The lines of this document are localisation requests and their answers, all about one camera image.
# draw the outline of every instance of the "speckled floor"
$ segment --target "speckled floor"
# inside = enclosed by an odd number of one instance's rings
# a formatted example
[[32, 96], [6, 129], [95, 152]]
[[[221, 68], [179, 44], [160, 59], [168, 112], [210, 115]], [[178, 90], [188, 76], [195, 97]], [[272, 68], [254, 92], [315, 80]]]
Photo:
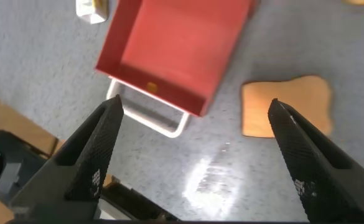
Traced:
[[[73, 0], [0, 0], [0, 99], [67, 138], [105, 98], [93, 67], [108, 25], [80, 21]], [[208, 115], [177, 139], [124, 118], [109, 171], [184, 220], [306, 220], [275, 140], [240, 134], [243, 82], [302, 74], [329, 81], [332, 139], [364, 166], [364, 7], [263, 0]]]

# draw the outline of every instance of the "piece of bread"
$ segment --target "piece of bread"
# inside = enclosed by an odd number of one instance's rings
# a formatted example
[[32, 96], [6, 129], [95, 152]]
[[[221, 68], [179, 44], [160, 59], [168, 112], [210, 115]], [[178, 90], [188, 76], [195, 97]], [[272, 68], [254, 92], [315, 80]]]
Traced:
[[304, 76], [285, 82], [254, 82], [242, 86], [242, 134], [274, 138], [268, 119], [270, 103], [277, 98], [287, 103], [324, 134], [330, 134], [329, 116], [332, 92], [317, 76]]

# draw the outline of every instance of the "tray handle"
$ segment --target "tray handle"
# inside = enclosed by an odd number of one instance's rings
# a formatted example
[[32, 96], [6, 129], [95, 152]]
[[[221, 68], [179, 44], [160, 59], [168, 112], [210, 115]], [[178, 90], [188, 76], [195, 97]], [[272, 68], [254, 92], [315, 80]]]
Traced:
[[182, 134], [182, 131], [184, 130], [185, 126], [186, 126], [186, 123], [187, 123], [187, 120], [189, 119], [189, 114], [186, 113], [185, 111], [182, 111], [181, 109], [179, 108], [176, 108], [174, 105], [171, 105], [155, 96], [152, 96], [148, 93], [145, 93], [131, 85], [128, 85], [126, 83], [121, 83], [119, 80], [115, 79], [115, 78], [111, 78], [111, 83], [110, 83], [110, 87], [108, 88], [108, 91], [107, 91], [107, 95], [106, 95], [106, 99], [110, 99], [114, 96], [116, 96], [117, 94], [119, 94], [120, 92], [120, 87], [122, 84], [140, 92], [140, 93], [144, 93], [145, 95], [147, 96], [150, 96], [156, 100], [159, 100], [175, 109], [178, 109], [180, 110], [181, 112], [183, 112], [183, 115], [182, 115], [182, 118], [180, 119], [179, 121], [179, 124], [177, 125], [177, 128], [171, 128], [171, 127], [168, 127], [168, 125], [162, 123], [161, 121], [158, 121], [156, 120], [155, 118], [152, 118], [134, 108], [132, 108], [131, 106], [129, 106], [128, 104], [126, 103], [123, 103], [123, 108], [124, 108], [124, 114], [132, 119], [134, 119], [135, 121], [141, 123], [141, 124], [144, 124], [146, 125], [147, 127], [167, 136], [168, 138], [176, 138], [177, 136], [180, 136], [180, 134]]

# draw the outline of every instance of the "red plastic tray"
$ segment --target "red plastic tray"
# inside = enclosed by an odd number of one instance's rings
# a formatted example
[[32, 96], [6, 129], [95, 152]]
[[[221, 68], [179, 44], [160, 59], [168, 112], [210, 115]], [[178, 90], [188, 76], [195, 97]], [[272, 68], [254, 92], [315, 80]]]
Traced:
[[204, 115], [251, 0], [120, 0], [96, 69]]

